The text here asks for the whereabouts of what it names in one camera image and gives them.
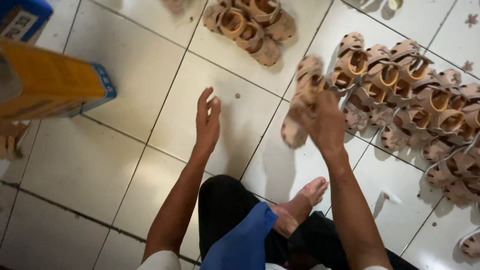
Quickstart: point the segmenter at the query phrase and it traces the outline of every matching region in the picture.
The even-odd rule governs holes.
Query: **right hand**
[[[338,109],[338,99],[333,92],[320,92],[313,111],[302,105],[293,105],[288,115],[305,128],[324,159],[345,152],[345,117]]]

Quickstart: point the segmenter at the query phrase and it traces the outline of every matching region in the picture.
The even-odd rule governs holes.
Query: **blue box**
[[[52,14],[44,0],[0,0],[0,38],[27,42]]]

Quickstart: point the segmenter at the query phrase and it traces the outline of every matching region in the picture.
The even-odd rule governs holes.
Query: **left hand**
[[[209,157],[215,149],[220,137],[220,111],[221,104],[217,97],[207,102],[208,97],[213,93],[213,87],[206,88],[200,95],[197,103],[197,142],[193,148],[192,155]]]

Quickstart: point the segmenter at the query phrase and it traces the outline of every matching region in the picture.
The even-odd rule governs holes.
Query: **pile of sandals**
[[[280,0],[217,1],[218,5],[206,8],[204,26],[235,41],[261,65],[274,65],[280,58],[276,42],[292,37],[296,29]]]
[[[398,42],[391,50],[380,44],[365,50],[363,35],[354,32],[338,48],[327,76],[318,57],[300,61],[290,109],[310,108],[313,116],[319,92],[346,97],[342,111],[347,129],[380,127],[377,138],[385,149],[419,149],[424,159],[435,162],[425,172],[426,181],[458,206],[476,203],[480,214],[480,85],[462,85],[461,73],[453,69],[437,73],[413,40]],[[308,137],[289,113],[280,133],[292,149]],[[459,248],[480,258],[480,229],[462,238]]]

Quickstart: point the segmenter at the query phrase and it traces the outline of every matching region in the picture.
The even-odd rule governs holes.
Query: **cardboard box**
[[[100,64],[0,40],[0,121],[72,117],[116,96]]]
[[[1,0],[0,38],[33,44],[52,14],[44,0]]]

